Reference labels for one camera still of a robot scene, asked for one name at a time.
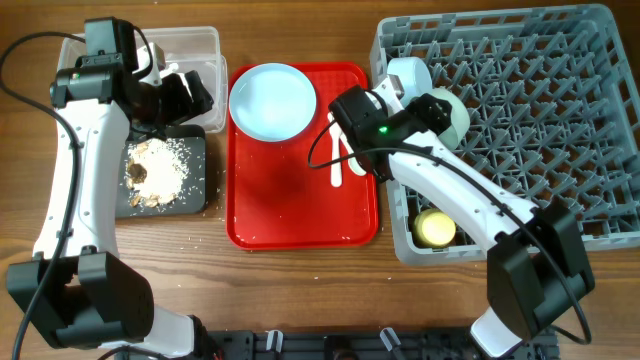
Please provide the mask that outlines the mint green bowl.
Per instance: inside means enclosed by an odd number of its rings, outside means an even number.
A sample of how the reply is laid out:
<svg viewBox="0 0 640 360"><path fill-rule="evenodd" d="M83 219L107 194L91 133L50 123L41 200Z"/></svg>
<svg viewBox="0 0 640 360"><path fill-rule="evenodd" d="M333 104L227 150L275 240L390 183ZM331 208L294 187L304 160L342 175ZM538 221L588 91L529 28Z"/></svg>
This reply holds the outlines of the mint green bowl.
<svg viewBox="0 0 640 360"><path fill-rule="evenodd" d="M465 137L470 127L470 116L463 102L451 91L445 88L434 88L431 95L437 99L446 100L452 107L451 125L438 138L449 150L455 150Z"/></svg>

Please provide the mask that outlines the light blue bowl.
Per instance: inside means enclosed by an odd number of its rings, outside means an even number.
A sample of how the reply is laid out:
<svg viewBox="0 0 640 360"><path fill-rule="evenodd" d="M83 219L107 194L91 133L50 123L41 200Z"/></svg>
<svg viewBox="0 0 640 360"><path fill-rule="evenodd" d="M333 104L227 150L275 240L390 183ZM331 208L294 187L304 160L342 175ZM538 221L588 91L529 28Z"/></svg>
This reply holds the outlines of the light blue bowl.
<svg viewBox="0 0 640 360"><path fill-rule="evenodd" d="M392 59L387 67L387 73L399 78L404 95L401 104L406 107L414 98L433 89L431 74L427 65L418 57L404 57Z"/></svg>

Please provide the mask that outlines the food scraps and rice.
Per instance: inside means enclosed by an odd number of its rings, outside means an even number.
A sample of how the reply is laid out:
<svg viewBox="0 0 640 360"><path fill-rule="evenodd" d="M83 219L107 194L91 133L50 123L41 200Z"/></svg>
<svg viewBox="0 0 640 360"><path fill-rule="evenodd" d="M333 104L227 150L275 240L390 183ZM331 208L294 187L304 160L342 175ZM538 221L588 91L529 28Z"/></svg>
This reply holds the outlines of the food scraps and rice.
<svg viewBox="0 0 640 360"><path fill-rule="evenodd" d="M190 151L185 140L152 138L127 147L124 184L132 208L168 206L185 196Z"/></svg>

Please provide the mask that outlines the white plastic spoon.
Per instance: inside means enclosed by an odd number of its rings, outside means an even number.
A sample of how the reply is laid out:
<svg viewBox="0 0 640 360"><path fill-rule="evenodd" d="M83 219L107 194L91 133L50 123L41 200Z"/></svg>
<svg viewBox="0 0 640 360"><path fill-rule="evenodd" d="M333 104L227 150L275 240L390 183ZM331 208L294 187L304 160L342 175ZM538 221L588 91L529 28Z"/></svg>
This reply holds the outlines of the white plastic spoon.
<svg viewBox="0 0 640 360"><path fill-rule="evenodd" d="M354 153L353 148L348 142L348 139L344 133L340 135L340 141L342 142L345 150L348 155L352 155ZM356 157L351 157L347 160L348 166L351 171L357 176L365 176L367 172L360 166Z"/></svg>

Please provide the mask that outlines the white plastic fork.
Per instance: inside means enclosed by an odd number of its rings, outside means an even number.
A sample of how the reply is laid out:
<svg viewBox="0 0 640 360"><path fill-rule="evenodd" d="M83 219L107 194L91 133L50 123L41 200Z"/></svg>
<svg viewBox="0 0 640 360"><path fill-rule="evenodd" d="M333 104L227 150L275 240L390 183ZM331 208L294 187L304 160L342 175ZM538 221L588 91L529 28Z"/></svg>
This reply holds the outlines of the white plastic fork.
<svg viewBox="0 0 640 360"><path fill-rule="evenodd" d="M327 119L331 124L329 127L329 134L332 143L331 156L332 160L337 160L340 157L340 135L342 134L342 131L339 125L335 122L331 112L327 114ZM339 162L333 163L330 166L330 182L335 188L342 185L342 170Z"/></svg>

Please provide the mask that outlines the yellow plastic cup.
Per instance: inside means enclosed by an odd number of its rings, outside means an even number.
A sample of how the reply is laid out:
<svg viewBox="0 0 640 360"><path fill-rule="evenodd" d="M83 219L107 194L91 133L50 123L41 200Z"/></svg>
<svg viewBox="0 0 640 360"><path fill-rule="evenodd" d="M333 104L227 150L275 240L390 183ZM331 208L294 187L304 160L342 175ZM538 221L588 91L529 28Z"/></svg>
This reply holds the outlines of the yellow plastic cup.
<svg viewBox="0 0 640 360"><path fill-rule="evenodd" d="M414 242L421 247L446 247L454 239L455 233L455 222L438 209L422 211L414 220Z"/></svg>

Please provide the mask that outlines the light blue plate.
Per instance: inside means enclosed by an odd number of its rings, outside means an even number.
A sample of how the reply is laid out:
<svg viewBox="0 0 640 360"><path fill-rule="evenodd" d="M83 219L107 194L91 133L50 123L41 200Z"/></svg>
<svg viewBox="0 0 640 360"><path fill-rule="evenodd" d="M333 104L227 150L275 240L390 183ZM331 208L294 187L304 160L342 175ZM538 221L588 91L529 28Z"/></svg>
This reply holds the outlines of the light blue plate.
<svg viewBox="0 0 640 360"><path fill-rule="evenodd" d="M311 124L316 108L311 80L301 70L282 63L250 68L239 76L229 95L234 124L262 142L296 137Z"/></svg>

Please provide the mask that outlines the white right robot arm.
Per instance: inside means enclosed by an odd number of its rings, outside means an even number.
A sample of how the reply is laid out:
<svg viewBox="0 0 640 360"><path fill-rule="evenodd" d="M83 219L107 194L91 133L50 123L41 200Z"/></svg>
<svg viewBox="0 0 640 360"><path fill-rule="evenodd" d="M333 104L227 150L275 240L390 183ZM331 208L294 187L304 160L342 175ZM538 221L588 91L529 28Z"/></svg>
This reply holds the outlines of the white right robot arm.
<svg viewBox="0 0 640 360"><path fill-rule="evenodd" d="M366 172L417 191L486 254L489 307L470 330L486 355L511 354L568 309L584 333L572 341L590 343L579 301L595 279L576 217L510 193L453 154L469 120L455 94L433 89L402 104L391 85L356 85L329 112Z"/></svg>

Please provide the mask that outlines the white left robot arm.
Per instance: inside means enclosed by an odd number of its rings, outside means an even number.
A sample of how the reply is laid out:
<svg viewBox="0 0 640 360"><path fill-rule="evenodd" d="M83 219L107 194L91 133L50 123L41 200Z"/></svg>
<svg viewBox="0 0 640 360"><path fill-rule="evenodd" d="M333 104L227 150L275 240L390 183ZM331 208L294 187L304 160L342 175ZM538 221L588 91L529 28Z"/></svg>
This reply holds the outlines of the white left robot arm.
<svg viewBox="0 0 640 360"><path fill-rule="evenodd" d="M7 290L53 348L101 349L105 356L220 359L201 320L155 304L149 282L118 255L116 200L127 142L202 136L194 118L213 106L196 72L152 75L140 63L144 38L115 17L90 19L84 55L61 69L45 112L56 120L57 157L47 217L30 260L7 272Z"/></svg>

